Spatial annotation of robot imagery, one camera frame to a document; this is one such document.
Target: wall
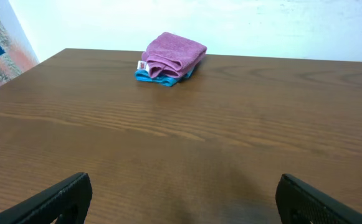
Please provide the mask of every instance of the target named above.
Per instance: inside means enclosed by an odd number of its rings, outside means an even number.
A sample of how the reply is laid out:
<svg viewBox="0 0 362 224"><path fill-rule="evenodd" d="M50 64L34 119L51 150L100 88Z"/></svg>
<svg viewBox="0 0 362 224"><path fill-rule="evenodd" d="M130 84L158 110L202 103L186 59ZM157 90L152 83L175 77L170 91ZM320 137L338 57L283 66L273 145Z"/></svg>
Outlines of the wall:
<svg viewBox="0 0 362 224"><path fill-rule="evenodd" d="M0 86L37 63L9 1L0 0Z"/></svg>
<svg viewBox="0 0 362 224"><path fill-rule="evenodd" d="M144 50L163 31L209 54L362 61L362 0L10 2L40 61L66 47Z"/></svg>

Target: blue towel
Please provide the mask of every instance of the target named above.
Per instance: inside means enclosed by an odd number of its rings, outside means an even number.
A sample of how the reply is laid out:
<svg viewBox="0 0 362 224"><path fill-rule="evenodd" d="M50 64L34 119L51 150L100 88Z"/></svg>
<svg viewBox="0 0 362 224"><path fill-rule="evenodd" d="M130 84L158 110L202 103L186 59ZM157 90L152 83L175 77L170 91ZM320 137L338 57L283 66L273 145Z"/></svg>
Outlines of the blue towel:
<svg viewBox="0 0 362 224"><path fill-rule="evenodd" d="M162 84L164 86L171 87L171 86L175 85L175 83L179 82L182 79L190 78L190 76L193 73L193 70L194 70L194 67L187 74L185 74L181 78L171 78L171 77L168 77L168 76L166 76L165 74L162 74L162 73L160 73L156 78L150 78L148 71L146 71L144 69L138 69L135 72L135 78L138 81L154 82L154 83Z"/></svg>

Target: brown wooden surface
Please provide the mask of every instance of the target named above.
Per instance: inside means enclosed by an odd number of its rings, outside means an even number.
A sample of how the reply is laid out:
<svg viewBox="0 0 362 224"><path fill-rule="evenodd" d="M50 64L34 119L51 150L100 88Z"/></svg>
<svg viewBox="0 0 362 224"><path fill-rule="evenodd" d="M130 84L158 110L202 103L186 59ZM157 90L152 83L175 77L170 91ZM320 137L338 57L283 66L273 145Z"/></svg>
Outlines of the brown wooden surface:
<svg viewBox="0 0 362 224"><path fill-rule="evenodd" d="M0 88L0 211L88 172L86 223L280 223L290 173L362 213L362 63L208 55L167 88L140 54L67 49Z"/></svg>

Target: black object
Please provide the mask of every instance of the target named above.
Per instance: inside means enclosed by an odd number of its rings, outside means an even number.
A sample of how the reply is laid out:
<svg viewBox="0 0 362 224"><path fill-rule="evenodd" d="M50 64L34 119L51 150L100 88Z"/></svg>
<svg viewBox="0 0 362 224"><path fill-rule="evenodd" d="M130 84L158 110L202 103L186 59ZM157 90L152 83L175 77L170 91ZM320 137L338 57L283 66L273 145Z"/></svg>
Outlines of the black object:
<svg viewBox="0 0 362 224"><path fill-rule="evenodd" d="M280 179L276 204L283 224L362 224L362 214L290 174Z"/></svg>
<svg viewBox="0 0 362 224"><path fill-rule="evenodd" d="M92 199L86 173L78 173L0 213L0 224L81 224Z"/></svg>

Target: wood grain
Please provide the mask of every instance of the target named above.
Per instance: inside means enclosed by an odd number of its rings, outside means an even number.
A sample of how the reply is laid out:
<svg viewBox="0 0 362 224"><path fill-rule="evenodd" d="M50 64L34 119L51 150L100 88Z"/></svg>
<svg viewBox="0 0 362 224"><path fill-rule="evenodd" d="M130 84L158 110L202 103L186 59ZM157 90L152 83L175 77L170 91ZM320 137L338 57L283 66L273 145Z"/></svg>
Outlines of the wood grain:
<svg viewBox="0 0 362 224"><path fill-rule="evenodd" d="M88 172L86 223L280 223L290 173L362 213L362 63L208 55L167 88L140 54L66 49L0 87L0 211Z"/></svg>

